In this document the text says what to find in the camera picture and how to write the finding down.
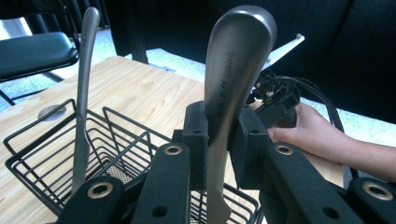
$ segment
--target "black cable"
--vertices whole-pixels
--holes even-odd
[[[306,90],[310,91],[314,95],[316,95],[325,105],[327,108],[327,112],[329,114],[329,120],[331,121],[332,125],[344,133],[344,127],[341,122],[340,116],[338,114],[337,108],[330,102],[330,100],[321,92],[320,88],[314,84],[313,82],[299,77],[277,77],[278,79],[293,82]],[[358,170],[349,167],[349,171],[352,174],[352,178],[359,178]]]

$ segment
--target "bolt hole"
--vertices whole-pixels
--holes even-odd
[[[152,215],[154,217],[164,217],[167,213],[168,209],[163,205],[157,206],[152,210]]]
[[[376,187],[370,187],[369,190],[372,193],[375,193],[375,194],[378,194],[378,195],[381,195],[381,196],[385,196],[387,194],[384,190],[376,188]]]
[[[285,147],[285,146],[277,146],[276,151],[280,154],[287,155],[287,156],[293,154],[293,150],[291,148]]]
[[[88,197],[101,199],[106,197],[113,190],[113,185],[109,182],[99,182],[88,189]]]
[[[165,149],[165,153],[170,156],[177,155],[180,152],[181,152],[181,147],[177,147],[177,146],[170,146]]]
[[[340,218],[340,215],[338,214],[338,212],[331,207],[323,207],[322,211],[327,217],[330,217],[332,219]]]
[[[106,191],[107,191],[107,186],[106,185],[101,185],[101,186],[98,186],[98,187],[93,189],[93,193],[94,194],[98,194],[98,195],[103,194]]]
[[[365,182],[363,189],[366,193],[382,201],[393,200],[393,194],[379,184],[373,182]]]

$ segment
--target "black chair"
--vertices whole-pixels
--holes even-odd
[[[0,0],[0,20],[29,20],[52,17],[57,27],[42,34],[20,36],[0,41],[0,83],[36,74],[46,74],[56,81],[62,80],[50,71],[70,66],[78,61],[78,33],[70,20],[65,1]],[[38,91],[9,98],[0,95],[11,105],[14,100]]]

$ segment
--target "wooden table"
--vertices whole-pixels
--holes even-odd
[[[40,92],[31,99],[0,114],[0,139],[36,120],[49,105],[76,98],[77,76]],[[92,67],[88,108],[101,114],[108,106],[166,136],[183,127],[187,105],[204,99],[204,84],[161,69],[121,57],[109,58]],[[46,223],[56,216],[6,168],[11,156],[0,145],[0,223]],[[342,185],[342,166],[309,156],[317,169],[337,185]],[[226,180],[233,182],[232,170]]]

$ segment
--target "chair leg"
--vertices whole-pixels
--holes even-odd
[[[23,97],[26,97],[26,96],[35,95],[35,94],[38,94],[41,91],[33,91],[33,92],[30,92],[30,93],[27,93],[27,94],[24,94],[24,95],[16,96],[14,98],[11,98],[11,100],[14,101],[14,100],[18,100],[18,99],[21,99]]]
[[[15,105],[15,103],[5,94],[0,90],[0,96],[3,97],[9,103],[10,105]]]

